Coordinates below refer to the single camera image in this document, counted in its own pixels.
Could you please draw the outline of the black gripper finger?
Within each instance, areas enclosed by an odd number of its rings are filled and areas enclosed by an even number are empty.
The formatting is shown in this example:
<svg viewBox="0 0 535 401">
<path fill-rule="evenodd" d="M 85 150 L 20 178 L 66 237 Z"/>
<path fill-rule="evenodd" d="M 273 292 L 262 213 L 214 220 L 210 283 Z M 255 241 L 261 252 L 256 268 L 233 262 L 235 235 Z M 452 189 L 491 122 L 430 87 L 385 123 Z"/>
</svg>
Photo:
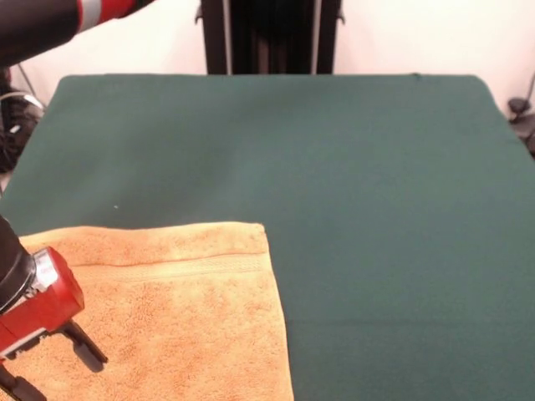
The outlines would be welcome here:
<svg viewBox="0 0 535 401">
<path fill-rule="evenodd" d="M 1 390 L 18 401 L 46 401 L 46 397 L 25 378 L 13 376 L 1 366 Z"/>
<path fill-rule="evenodd" d="M 61 333 L 73 344 L 74 353 L 89 370 L 103 370 L 108 358 L 76 322 L 66 322 Z"/>
</svg>

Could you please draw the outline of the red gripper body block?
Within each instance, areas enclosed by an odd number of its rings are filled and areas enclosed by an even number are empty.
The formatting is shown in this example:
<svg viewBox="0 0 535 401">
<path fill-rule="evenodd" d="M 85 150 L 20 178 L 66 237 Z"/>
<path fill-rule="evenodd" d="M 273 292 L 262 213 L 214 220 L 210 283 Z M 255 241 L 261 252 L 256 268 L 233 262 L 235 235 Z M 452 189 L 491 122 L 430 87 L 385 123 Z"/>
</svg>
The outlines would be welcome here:
<svg viewBox="0 0 535 401">
<path fill-rule="evenodd" d="M 1 359 L 13 359 L 84 309 L 83 291 L 66 260 L 52 247 L 33 254 L 29 289 L 1 314 Z"/>
</svg>

